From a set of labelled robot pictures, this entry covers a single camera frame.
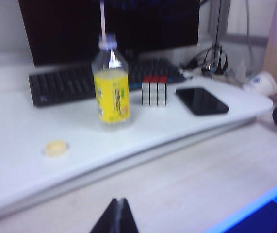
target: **smartphone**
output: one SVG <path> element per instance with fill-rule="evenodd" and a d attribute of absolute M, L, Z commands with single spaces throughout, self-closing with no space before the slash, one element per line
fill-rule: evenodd
<path fill-rule="evenodd" d="M 202 87 L 176 89 L 176 95 L 195 115 L 223 114 L 229 107 Z"/>

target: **monitor screen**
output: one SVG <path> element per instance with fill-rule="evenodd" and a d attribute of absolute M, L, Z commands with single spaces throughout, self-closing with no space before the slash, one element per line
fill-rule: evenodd
<path fill-rule="evenodd" d="M 99 0 L 19 0 L 35 65 L 92 60 Z M 126 58 L 197 44 L 199 0 L 106 0 L 106 31 Z"/>

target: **keyboard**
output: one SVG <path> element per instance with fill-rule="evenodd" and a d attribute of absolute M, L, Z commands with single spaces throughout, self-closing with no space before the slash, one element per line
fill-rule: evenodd
<path fill-rule="evenodd" d="M 129 63 L 129 90 L 142 88 L 146 75 L 167 76 L 167 83 L 185 80 L 177 67 L 165 59 Z M 48 106 L 95 97 L 91 63 L 53 72 L 29 75 L 33 104 Z"/>

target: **wooden desk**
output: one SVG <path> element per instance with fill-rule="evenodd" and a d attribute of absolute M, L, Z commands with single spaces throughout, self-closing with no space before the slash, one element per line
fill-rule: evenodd
<path fill-rule="evenodd" d="M 126 197 L 142 233 L 202 232 L 277 185 L 271 112 L 237 130 L 0 219 L 0 233 L 89 232 Z"/>

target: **white cup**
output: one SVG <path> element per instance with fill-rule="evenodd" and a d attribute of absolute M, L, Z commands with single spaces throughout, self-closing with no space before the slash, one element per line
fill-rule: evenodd
<path fill-rule="evenodd" d="M 244 84 L 242 89 L 265 96 L 272 96 L 277 92 L 277 84 L 269 72 L 262 71 Z"/>

